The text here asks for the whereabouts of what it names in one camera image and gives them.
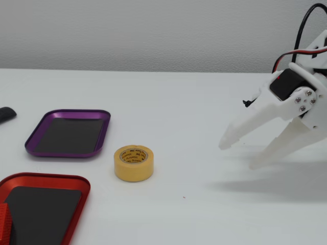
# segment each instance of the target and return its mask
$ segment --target table surface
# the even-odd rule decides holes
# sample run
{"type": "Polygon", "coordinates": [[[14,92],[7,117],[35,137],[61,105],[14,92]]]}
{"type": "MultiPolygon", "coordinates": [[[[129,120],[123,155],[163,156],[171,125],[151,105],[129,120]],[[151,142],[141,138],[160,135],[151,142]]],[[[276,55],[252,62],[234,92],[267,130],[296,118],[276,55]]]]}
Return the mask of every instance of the table surface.
{"type": "Polygon", "coordinates": [[[234,147],[218,143],[269,74],[0,69],[0,179],[20,172],[80,175],[91,192],[71,244],[325,244],[326,142],[252,171],[248,162],[287,122],[276,119],[234,147]],[[102,152],[90,159],[30,156],[24,143],[54,109],[111,113],[102,152]],[[154,152],[151,178],[118,179],[125,145],[154,152]]]}

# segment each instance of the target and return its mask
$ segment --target roll of tape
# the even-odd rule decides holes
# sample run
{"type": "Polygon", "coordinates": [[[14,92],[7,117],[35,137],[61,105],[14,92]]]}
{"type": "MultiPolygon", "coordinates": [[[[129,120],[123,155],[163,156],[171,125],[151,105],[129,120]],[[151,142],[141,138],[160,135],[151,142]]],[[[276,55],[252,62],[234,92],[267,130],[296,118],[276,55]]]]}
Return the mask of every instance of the roll of tape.
{"type": "Polygon", "coordinates": [[[121,180],[137,182],[153,174],[153,152],[141,145],[128,145],[114,154],[114,172],[121,180]]]}

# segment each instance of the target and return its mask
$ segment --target magnetic parts tray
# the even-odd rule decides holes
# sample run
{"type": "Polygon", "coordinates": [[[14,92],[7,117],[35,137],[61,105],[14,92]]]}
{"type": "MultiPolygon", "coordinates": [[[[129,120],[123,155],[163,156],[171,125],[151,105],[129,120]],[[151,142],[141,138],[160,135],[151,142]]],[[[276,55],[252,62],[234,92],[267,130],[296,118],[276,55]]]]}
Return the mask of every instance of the magnetic parts tray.
{"type": "Polygon", "coordinates": [[[109,121],[110,113],[103,110],[51,111],[25,148],[40,157],[91,157],[102,149],[109,121]]]}

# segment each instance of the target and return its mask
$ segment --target white wall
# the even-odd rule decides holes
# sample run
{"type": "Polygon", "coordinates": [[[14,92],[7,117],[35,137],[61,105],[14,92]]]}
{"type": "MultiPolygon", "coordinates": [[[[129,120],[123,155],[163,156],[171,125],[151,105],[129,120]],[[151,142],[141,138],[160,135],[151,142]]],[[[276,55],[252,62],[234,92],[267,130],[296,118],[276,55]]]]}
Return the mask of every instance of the white wall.
{"type": "MultiPolygon", "coordinates": [[[[1,0],[0,67],[270,72],[316,1],[1,0]]],[[[324,29],[315,10],[301,47],[324,29]]]]}

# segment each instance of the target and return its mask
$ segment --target black object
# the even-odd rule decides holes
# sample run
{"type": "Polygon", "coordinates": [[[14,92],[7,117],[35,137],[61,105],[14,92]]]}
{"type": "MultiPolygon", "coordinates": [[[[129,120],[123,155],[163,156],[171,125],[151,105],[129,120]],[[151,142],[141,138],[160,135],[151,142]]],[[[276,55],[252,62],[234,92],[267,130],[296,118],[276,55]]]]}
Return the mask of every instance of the black object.
{"type": "Polygon", "coordinates": [[[314,72],[321,73],[324,76],[327,76],[327,69],[313,69],[314,72]]]}
{"type": "Polygon", "coordinates": [[[79,190],[14,188],[5,200],[13,219],[10,245],[60,245],[80,197],[79,190]]]}
{"type": "Polygon", "coordinates": [[[102,119],[54,118],[35,152],[88,154],[95,150],[102,119]]]}
{"type": "Polygon", "coordinates": [[[282,101],[286,100],[295,89],[306,86],[316,91],[316,88],[291,69],[286,69],[270,84],[270,90],[282,101]]]}
{"type": "Polygon", "coordinates": [[[243,104],[245,105],[246,108],[248,108],[254,101],[255,100],[253,100],[253,101],[243,101],[243,104]]]}
{"type": "MultiPolygon", "coordinates": [[[[300,25],[300,28],[297,32],[297,37],[296,37],[296,41],[295,41],[295,47],[294,49],[297,50],[298,47],[300,46],[300,41],[301,41],[301,36],[302,36],[302,32],[303,32],[303,29],[306,25],[306,22],[310,16],[310,14],[312,13],[312,11],[315,9],[315,8],[322,8],[326,14],[327,14],[327,7],[324,5],[324,4],[314,4],[311,6],[311,8],[307,11],[306,15],[304,16],[303,20],[302,20],[302,23],[300,25]]],[[[292,62],[295,63],[296,61],[296,54],[293,55],[292,57],[292,62]]]]}
{"type": "Polygon", "coordinates": [[[3,121],[7,121],[9,119],[12,119],[16,116],[16,112],[9,108],[9,107],[2,107],[0,108],[0,123],[3,121]]]}

